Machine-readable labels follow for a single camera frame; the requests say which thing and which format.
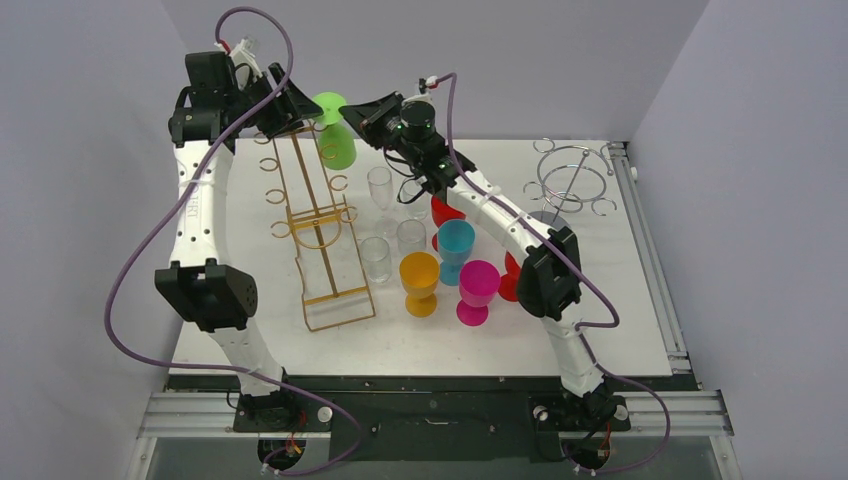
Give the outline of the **green plastic wine glass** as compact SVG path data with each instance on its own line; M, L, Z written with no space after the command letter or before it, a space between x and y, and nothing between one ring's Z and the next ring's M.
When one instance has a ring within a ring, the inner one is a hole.
M340 109L348 105L347 100L336 92L322 92L312 101L322 109L315 119L318 126L318 148L322 164L330 170L343 171L356 160L354 138L345 126Z

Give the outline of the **clear champagne flute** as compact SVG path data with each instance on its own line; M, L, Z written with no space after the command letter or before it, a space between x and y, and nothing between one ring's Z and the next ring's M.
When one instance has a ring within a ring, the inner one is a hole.
M398 222L393 217L395 200L392 172L387 167L374 167L368 172L367 181L370 197L380 210L380 217L375 223L374 231L383 238L394 238Z

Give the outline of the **clear glass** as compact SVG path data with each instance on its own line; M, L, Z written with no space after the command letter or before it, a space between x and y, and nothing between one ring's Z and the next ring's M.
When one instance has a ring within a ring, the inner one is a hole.
M389 243L381 237L369 237L360 242L360 258L369 281L383 284L392 273Z
M402 183L399 191L399 203L410 219L422 220L428 215L427 192L413 179L405 180Z
M415 252L423 252L426 250L426 227L415 219L402 221L396 229L396 240L402 258Z

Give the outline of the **gold wire glass rack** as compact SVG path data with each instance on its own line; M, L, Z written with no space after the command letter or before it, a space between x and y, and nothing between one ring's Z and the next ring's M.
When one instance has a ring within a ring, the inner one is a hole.
M264 200L281 209L270 233L293 244L303 321L311 333L376 316L355 229L358 211L346 197L348 176L327 167L337 148L320 136L315 123L275 138L253 136L263 152L259 169L276 181Z

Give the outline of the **red plastic wine glass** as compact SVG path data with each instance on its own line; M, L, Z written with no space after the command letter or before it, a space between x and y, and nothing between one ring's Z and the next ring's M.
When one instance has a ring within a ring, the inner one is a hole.
M498 294L508 302L517 302L517 284L520 277L521 266L514 257L506 252L504 255L505 274L500 277Z
M439 229L445 222L449 220L465 220L466 215L459 210L456 210L436 196L430 199L431 215L436 229Z

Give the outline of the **cyan plastic wine glass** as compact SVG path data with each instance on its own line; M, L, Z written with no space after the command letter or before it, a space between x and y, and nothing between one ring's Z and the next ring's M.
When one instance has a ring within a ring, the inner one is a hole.
M452 219L439 227L436 237L441 257L439 279L447 286L457 286L460 271L473 250L475 230L465 220Z

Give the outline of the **orange plastic wine glass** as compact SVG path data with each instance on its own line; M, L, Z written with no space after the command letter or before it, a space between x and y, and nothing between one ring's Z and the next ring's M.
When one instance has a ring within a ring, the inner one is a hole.
M406 293L405 308L417 318L430 316L438 305L435 295L440 280L440 264L423 251L406 255L399 265L402 287Z

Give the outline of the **magenta plastic wine glass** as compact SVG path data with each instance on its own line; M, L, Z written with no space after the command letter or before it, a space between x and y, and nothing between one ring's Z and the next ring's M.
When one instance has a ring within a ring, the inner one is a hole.
M466 263L459 275L460 301L456 307L459 321L469 327L485 323L489 304L498 293L500 273L491 263L473 260Z

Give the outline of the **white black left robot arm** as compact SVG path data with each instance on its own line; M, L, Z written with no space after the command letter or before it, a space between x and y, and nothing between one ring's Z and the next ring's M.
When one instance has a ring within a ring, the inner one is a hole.
M156 271L157 291L179 316L206 333L237 368L238 410L270 430L306 421L295 394L280 387L287 375L272 356L254 316L254 278L232 266L226 243L227 184L240 132L226 128L283 78L273 63L262 72L251 53L192 53L189 85L179 94L168 129L174 145L179 194L177 232L169 265Z

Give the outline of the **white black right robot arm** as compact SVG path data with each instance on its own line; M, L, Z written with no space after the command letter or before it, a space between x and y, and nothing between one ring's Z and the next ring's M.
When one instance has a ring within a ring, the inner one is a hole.
M548 333L566 418L578 427L626 420L626 407L608 384L612 375L600 366L585 337L593 325L578 316L582 290L588 288L608 309L609 327L617 327L620 316L583 273L576 234L532 218L497 190L456 150L452 134L436 130L430 102L392 93L342 106L339 113L369 146L398 154L425 192L462 212L519 262L517 299Z

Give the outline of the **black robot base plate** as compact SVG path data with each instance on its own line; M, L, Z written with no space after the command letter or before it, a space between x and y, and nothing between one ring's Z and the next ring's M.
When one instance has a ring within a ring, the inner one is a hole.
M235 438L261 453L286 447L355 460L554 460L561 449L595 450L628 437L729 436L724 399L690 376L652 379L647 390L614 383L601 414L588 414L551 377L299 377L311 398L252 413L231 377L178 376L149 400L140 433L157 438Z

